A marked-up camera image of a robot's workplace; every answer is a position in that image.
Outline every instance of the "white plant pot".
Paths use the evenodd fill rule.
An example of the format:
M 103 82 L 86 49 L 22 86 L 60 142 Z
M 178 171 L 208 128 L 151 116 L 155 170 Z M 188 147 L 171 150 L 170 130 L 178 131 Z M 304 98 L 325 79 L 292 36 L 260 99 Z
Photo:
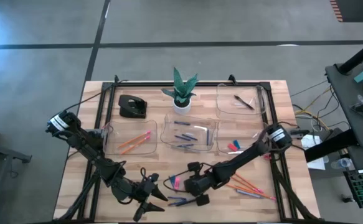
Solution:
M 172 101 L 173 102 L 173 108 L 174 108 L 174 111 L 177 113 L 177 114 L 187 114 L 190 110 L 191 110 L 191 99 L 189 99 L 189 104 L 186 106 L 186 107 L 178 107 L 176 105 L 176 103 L 174 102 L 174 100 Z

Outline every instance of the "gray floor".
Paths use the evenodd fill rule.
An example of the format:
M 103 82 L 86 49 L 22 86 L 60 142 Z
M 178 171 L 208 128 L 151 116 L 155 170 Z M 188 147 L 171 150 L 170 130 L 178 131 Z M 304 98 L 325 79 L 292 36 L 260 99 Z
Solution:
M 0 44 L 93 43 L 104 0 L 0 0 Z M 103 43 L 174 41 L 363 40 L 363 23 L 339 23 L 328 0 L 112 0 Z M 287 80 L 290 93 L 325 80 L 324 67 L 343 62 L 362 45 L 100 49 L 92 80 L 170 80 L 176 66 L 201 80 Z M 44 132 L 47 120 L 77 102 L 91 49 L 0 50 L 0 144 L 33 154 L 14 162 L 0 197 L 0 223 L 52 218 L 64 169 L 66 144 Z M 307 106 L 328 85 L 292 97 Z M 313 105 L 317 112 L 324 95 Z M 327 111 L 336 106 L 331 101 Z M 325 117 L 345 120 L 339 109 Z M 299 121 L 304 128 L 311 128 Z M 312 173 L 321 216 L 363 223 L 363 209 L 343 204 L 346 181 Z

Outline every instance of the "white paper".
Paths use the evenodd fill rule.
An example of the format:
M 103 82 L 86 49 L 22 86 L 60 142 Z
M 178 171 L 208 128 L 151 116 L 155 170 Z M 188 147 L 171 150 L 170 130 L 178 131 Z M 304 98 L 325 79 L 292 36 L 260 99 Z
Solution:
M 301 145 L 303 146 L 304 150 L 307 150 L 308 148 L 313 147 L 319 143 L 321 143 L 319 136 L 314 136 L 314 139 L 313 139 L 312 135 L 307 134 L 301 139 Z M 307 166 L 310 169 L 325 170 L 325 164 L 324 164 L 323 158 L 319 158 L 314 161 L 311 161 L 311 162 L 307 163 Z

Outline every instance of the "potted plant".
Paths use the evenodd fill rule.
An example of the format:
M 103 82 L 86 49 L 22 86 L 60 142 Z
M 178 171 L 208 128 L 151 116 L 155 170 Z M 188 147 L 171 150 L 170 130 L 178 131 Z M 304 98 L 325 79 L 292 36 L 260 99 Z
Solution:
M 191 109 L 191 97 L 196 96 L 195 93 L 192 93 L 192 90 L 198 82 L 198 74 L 195 74 L 185 83 L 182 81 L 180 73 L 176 68 L 174 68 L 173 70 L 173 76 L 174 91 L 163 88 L 162 92 L 168 96 L 173 97 L 173 108 L 175 112 L 179 114 L 186 114 Z

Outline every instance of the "green plant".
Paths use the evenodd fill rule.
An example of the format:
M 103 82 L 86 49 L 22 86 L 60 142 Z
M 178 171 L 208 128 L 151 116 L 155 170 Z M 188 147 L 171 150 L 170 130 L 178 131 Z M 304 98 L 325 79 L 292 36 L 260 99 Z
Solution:
M 178 105 L 186 106 L 185 104 L 189 103 L 189 99 L 192 96 L 196 96 L 195 93 L 192 93 L 196 83 L 198 82 L 198 74 L 195 74 L 192 78 L 190 78 L 185 83 L 182 81 L 179 71 L 174 68 L 173 70 L 174 76 L 174 91 L 170 91 L 167 89 L 162 89 L 162 92 L 168 96 L 174 98 L 174 102 Z

